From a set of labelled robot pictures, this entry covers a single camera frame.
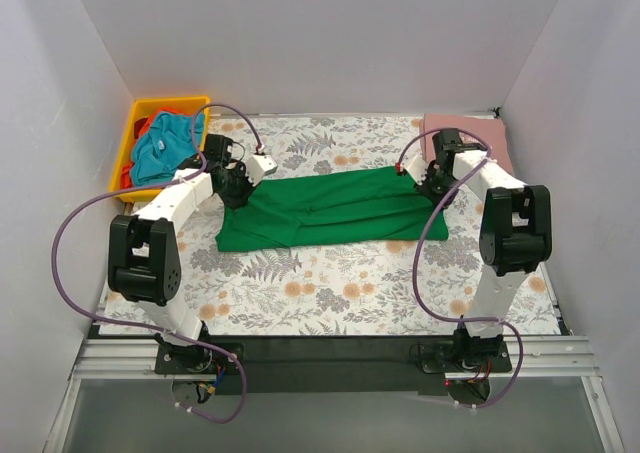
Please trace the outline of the green t-shirt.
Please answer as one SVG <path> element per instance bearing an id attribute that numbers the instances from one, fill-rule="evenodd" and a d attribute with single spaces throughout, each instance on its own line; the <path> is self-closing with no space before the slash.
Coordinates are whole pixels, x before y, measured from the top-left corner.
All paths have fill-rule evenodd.
<path id="1" fill-rule="evenodd" d="M 435 205 L 392 167 L 265 180 L 216 236 L 221 252 L 417 240 Z"/>

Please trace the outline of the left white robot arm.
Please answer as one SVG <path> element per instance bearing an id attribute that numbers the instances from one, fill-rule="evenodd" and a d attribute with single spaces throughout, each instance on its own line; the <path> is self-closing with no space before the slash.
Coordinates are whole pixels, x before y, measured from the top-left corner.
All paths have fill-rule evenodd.
<path id="1" fill-rule="evenodd" d="M 171 360 L 200 373 L 214 359 L 204 323 L 180 291 L 181 264 L 177 234 L 201 203 L 217 195 L 232 210 L 245 206 L 250 195 L 277 163 L 263 151 L 247 159 L 232 157 L 234 141 L 209 134 L 203 151 L 184 159 L 165 188 L 132 216 L 119 215 L 110 225 L 108 286 L 142 308 L 154 334 Z"/>

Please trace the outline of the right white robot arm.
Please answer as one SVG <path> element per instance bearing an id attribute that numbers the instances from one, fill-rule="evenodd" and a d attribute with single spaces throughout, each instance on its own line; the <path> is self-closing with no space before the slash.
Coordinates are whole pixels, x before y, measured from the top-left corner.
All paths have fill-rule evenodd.
<path id="1" fill-rule="evenodd" d="M 398 163 L 415 190 L 434 205 L 426 227 L 431 228 L 462 186 L 483 201 L 479 252 L 481 278 L 467 312 L 451 319 L 454 362 L 475 370 L 501 354 L 506 315 L 529 275 L 552 252 L 551 198 L 547 187 L 528 185 L 504 170 L 491 156 L 491 146 L 478 135 L 463 141 L 458 128 L 424 132 L 435 157 L 421 156 Z"/>

